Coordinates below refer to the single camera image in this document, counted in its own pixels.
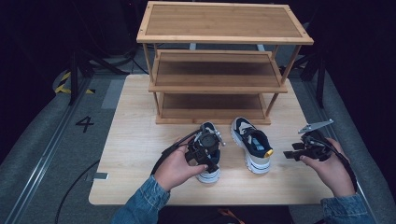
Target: black sneaker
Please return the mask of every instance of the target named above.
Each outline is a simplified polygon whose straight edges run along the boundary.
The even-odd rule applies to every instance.
[[[236,118],[231,125],[231,136],[235,143],[245,150],[247,168],[254,174],[264,174],[270,169],[273,149],[268,138],[247,119]]]
[[[212,122],[207,121],[207,122],[203,123],[202,125],[204,126],[204,130],[206,133],[215,133],[218,131]],[[198,137],[201,134],[202,133],[198,133],[196,135],[195,139],[198,139]],[[220,150],[219,149],[215,150],[208,157],[210,160],[213,161],[213,163],[215,163],[217,166],[219,166],[219,160],[220,160]],[[209,173],[208,171],[203,171],[202,173],[198,174],[196,177],[202,183],[206,183],[206,184],[215,183],[220,178],[220,168],[213,173]]]

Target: denim sleeve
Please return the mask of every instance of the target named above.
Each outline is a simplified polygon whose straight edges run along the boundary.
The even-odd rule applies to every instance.
[[[359,194],[322,199],[320,202],[326,223],[374,223]]]
[[[114,215],[111,223],[157,223],[158,212],[166,205],[169,197],[170,193],[165,191],[151,175]]]

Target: wooden shoe rack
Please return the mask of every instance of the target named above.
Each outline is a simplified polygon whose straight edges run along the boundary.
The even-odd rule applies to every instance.
[[[229,124],[245,117],[270,124],[270,111],[301,45],[313,40],[289,6],[148,2],[137,42],[143,44],[157,108],[156,123]],[[272,51],[158,49],[159,43],[271,45]],[[149,57],[148,44],[155,56]],[[276,64],[281,45],[294,51],[284,74]],[[264,102],[263,94],[273,94]]]

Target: number 4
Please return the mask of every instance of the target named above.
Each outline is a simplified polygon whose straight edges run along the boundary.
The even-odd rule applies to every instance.
[[[90,123],[91,117],[85,117],[85,119],[80,120],[79,122],[76,123],[78,126],[84,126],[84,133],[87,132],[88,126],[93,125],[93,123]]]

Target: wooden board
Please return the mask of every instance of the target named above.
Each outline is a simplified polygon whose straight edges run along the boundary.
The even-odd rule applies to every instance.
[[[148,2],[138,43],[312,45],[289,6]]]
[[[108,173],[107,180],[94,180],[90,193],[93,204],[124,204],[149,177],[161,152],[179,137],[195,131],[198,124],[156,124],[152,93],[147,91],[149,76],[126,78],[118,107],[108,133],[97,172]],[[231,138],[230,124],[218,125],[226,147],[222,147],[220,179],[203,184],[195,177],[172,189],[168,204],[312,204],[331,191],[315,171],[302,162],[288,160],[283,151],[300,141],[298,130],[306,124],[292,87],[279,94],[273,107],[271,125],[255,125],[264,131],[274,148],[271,169],[254,175],[245,165],[244,151]],[[272,95],[264,95],[266,101]]]
[[[285,93],[269,51],[158,50],[148,90],[167,93]]]

